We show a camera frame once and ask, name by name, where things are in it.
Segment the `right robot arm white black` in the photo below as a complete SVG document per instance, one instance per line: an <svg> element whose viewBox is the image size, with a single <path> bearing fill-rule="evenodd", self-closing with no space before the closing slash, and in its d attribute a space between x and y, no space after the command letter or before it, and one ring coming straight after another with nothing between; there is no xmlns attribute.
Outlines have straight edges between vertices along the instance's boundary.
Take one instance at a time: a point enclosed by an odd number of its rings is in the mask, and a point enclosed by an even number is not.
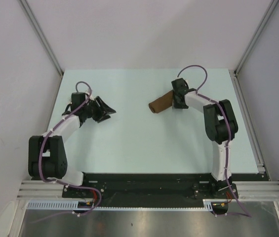
<svg viewBox="0 0 279 237"><path fill-rule="evenodd" d="M227 99L216 101L189 88L183 78L171 82L173 96L172 107L188 109L190 107L203 113L205 132L213 147L212 178L209 181L209 193L221 198L231 186L230 171L231 141L238 132L238 123Z"/></svg>

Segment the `brown cloth napkin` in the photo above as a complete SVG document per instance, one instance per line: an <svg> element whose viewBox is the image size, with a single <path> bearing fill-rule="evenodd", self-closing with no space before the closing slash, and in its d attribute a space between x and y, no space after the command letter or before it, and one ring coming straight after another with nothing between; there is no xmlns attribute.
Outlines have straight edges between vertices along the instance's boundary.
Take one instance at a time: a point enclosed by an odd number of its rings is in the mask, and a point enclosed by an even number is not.
<svg viewBox="0 0 279 237"><path fill-rule="evenodd" d="M158 114L170 108L172 106L172 100L173 91L171 90L153 102L149 103L148 106L152 113Z"/></svg>

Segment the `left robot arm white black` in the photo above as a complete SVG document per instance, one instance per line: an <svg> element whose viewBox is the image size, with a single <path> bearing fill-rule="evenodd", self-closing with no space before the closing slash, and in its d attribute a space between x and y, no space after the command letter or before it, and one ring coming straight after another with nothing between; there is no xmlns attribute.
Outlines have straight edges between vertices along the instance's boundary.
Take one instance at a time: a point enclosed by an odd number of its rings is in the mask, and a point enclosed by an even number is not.
<svg viewBox="0 0 279 237"><path fill-rule="evenodd" d="M84 174L69 167L65 142L87 119L100 123L115 114L99 96L74 92L62 113L61 120L42 135L29 139L28 173L30 177L44 182L60 182L73 185L73 191L83 198L90 193L90 185L83 181Z"/></svg>

